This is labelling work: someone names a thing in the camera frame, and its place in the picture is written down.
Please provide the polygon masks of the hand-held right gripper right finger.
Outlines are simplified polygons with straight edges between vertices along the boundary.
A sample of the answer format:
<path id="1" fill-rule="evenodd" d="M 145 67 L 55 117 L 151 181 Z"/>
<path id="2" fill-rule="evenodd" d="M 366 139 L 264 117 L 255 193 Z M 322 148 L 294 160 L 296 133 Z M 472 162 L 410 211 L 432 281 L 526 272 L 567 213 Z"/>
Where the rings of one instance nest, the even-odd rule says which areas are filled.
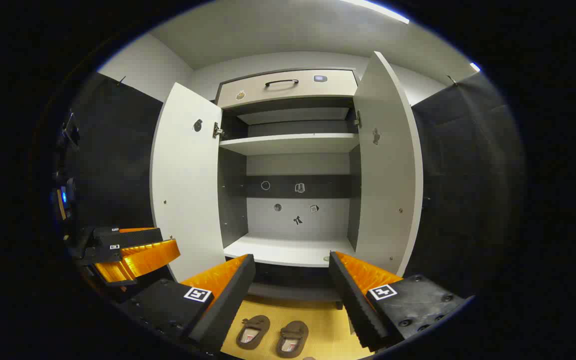
<path id="1" fill-rule="evenodd" d="M 414 340 L 468 304 L 427 276 L 397 276 L 340 251 L 329 255 L 329 274 L 361 346 L 372 352 Z"/>

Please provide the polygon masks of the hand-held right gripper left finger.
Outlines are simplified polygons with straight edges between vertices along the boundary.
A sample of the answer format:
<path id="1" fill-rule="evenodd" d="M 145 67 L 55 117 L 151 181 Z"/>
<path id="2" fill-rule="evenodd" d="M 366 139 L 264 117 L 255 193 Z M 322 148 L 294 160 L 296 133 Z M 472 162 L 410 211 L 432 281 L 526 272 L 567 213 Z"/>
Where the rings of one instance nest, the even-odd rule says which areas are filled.
<path id="1" fill-rule="evenodd" d="M 160 279 L 120 309 L 176 346 L 219 353 L 255 272 L 254 256 L 245 254 L 181 283 Z"/>

